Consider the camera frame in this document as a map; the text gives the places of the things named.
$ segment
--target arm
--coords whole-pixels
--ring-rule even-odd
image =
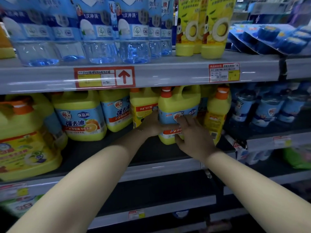
[[[179,118],[185,140],[182,151],[203,162],[235,194],[266,232],[310,232],[311,204],[217,149],[197,120]]]
[[[50,189],[8,233],[86,232],[139,147],[150,136],[179,125],[161,125],[158,113],[81,163]]]

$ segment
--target hand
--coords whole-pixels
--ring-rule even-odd
[[[185,115],[177,118],[177,121],[181,126],[185,140],[176,134],[175,141],[187,155],[205,163],[208,156],[219,151],[215,147],[208,130],[202,127],[196,118]]]
[[[137,128],[143,132],[146,132],[148,137],[159,135],[165,130],[178,129],[178,124],[161,124],[158,121],[158,111],[153,111],[150,115],[146,116],[142,121],[142,124]]]

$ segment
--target red arrow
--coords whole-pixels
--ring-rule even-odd
[[[130,77],[131,75],[126,72],[125,70],[123,70],[119,75],[118,77],[121,78],[123,77],[123,84],[126,84],[126,77]]]

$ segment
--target forearm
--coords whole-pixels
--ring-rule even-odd
[[[11,229],[12,232],[86,232],[145,142],[136,129],[77,166],[44,195]]]
[[[223,152],[205,165],[235,194],[266,232],[310,232],[311,205]]]

